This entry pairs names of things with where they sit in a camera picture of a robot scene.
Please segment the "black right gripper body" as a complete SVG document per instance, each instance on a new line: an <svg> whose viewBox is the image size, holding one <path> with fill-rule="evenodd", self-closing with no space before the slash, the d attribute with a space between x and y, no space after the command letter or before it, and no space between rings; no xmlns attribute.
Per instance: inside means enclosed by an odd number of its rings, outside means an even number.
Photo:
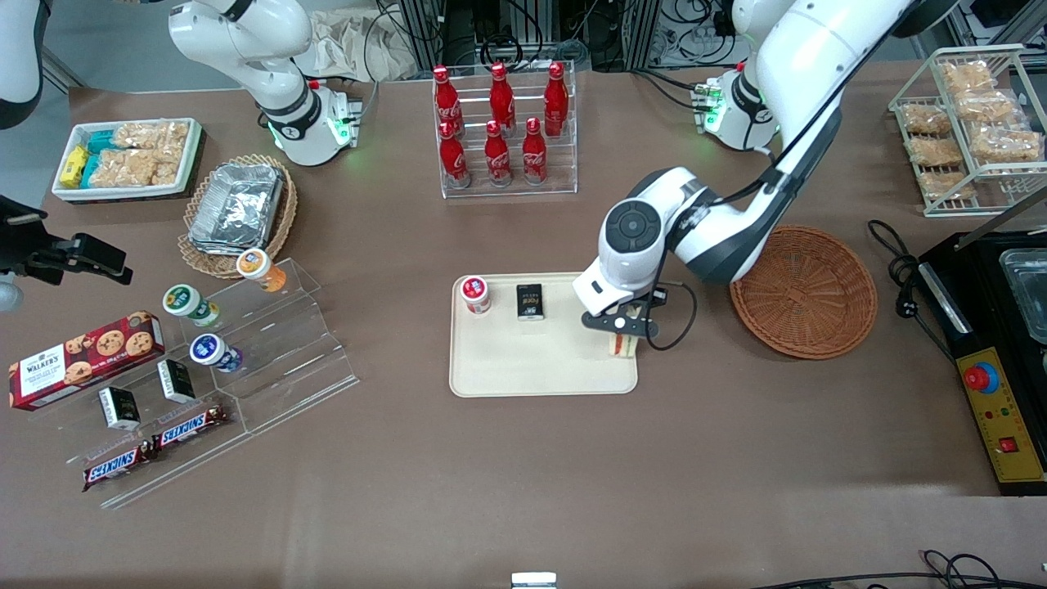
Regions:
<svg viewBox="0 0 1047 589"><path fill-rule="evenodd" d="M1 275L60 285L65 273L81 271L64 240L46 231L45 217L41 209L1 197Z"/></svg>

